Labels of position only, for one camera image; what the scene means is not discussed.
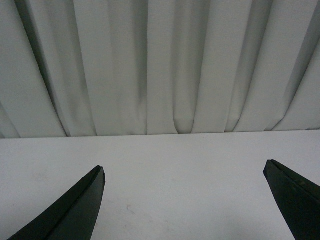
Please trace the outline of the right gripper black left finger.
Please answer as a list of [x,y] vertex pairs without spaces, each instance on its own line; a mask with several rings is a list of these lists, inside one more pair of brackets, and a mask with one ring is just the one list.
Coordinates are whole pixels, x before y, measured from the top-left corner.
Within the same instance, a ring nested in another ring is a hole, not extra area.
[[103,167],[96,166],[11,240],[90,240],[105,188]]

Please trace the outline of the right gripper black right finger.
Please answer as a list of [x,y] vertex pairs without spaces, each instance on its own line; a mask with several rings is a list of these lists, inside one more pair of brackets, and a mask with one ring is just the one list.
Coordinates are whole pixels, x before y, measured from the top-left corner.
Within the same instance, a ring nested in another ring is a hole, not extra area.
[[274,159],[263,174],[274,200],[296,240],[320,238],[320,186]]

